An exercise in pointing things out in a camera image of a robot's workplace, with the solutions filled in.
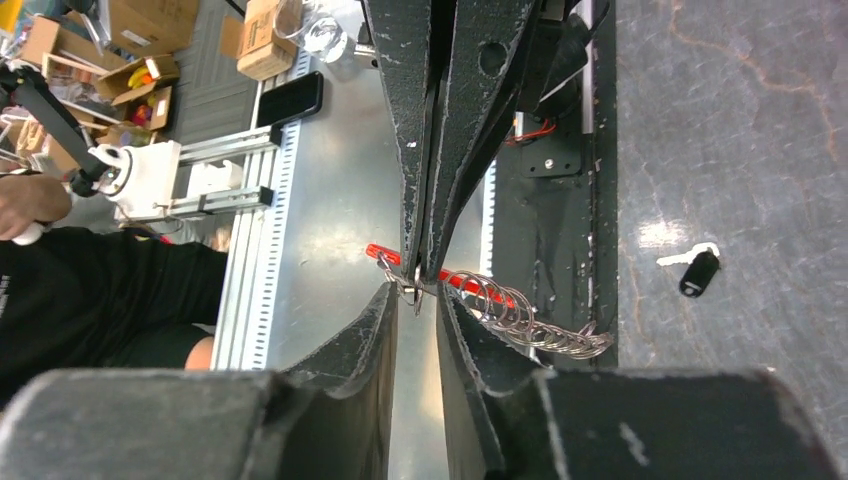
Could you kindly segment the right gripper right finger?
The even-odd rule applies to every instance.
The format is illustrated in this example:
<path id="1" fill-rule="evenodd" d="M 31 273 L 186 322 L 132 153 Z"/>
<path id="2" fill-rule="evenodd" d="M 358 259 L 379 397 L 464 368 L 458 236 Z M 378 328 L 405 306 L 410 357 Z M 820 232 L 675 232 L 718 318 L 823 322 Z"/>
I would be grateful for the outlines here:
<path id="1" fill-rule="evenodd" d="M 794 395 L 756 370 L 557 370 L 450 287 L 437 330 L 453 479 L 835 479 Z"/>

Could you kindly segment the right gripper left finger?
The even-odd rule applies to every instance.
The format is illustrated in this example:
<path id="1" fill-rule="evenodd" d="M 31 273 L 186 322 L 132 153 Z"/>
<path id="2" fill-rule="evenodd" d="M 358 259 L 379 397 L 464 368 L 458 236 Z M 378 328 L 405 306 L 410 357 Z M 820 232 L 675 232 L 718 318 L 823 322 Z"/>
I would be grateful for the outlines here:
<path id="1" fill-rule="evenodd" d="M 5 479 L 384 479 L 397 288 L 290 368 L 57 370 L 1 423 Z"/>

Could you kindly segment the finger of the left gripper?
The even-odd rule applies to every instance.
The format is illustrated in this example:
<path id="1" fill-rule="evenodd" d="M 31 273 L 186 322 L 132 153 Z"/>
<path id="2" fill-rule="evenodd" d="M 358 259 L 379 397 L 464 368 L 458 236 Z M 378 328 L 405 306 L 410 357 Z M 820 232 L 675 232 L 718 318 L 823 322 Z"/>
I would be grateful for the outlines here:
<path id="1" fill-rule="evenodd" d="M 401 272 L 424 274 L 422 246 L 436 102 L 452 41 L 453 1 L 363 3 L 401 172 Z"/>
<path id="2" fill-rule="evenodd" d="M 522 38 L 537 14 L 535 1 L 457 1 L 447 70 L 437 97 L 436 144 L 427 178 L 421 239 L 421 279 L 435 281 L 459 213 L 491 162 L 481 152 L 516 96 L 508 78 Z"/>

